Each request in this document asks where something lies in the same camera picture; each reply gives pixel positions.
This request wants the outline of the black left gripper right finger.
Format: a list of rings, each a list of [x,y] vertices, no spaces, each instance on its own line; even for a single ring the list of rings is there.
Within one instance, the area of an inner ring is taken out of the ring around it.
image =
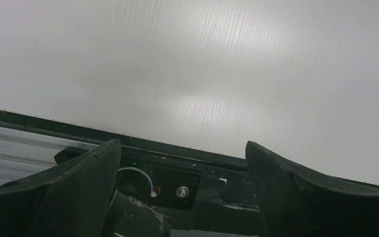
[[[379,186],[326,175],[249,141],[267,237],[379,237]]]

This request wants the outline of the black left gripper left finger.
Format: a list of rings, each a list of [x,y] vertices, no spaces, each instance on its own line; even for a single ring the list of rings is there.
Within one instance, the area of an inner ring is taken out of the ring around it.
[[[0,186],[0,237],[98,237],[114,194],[121,142]]]

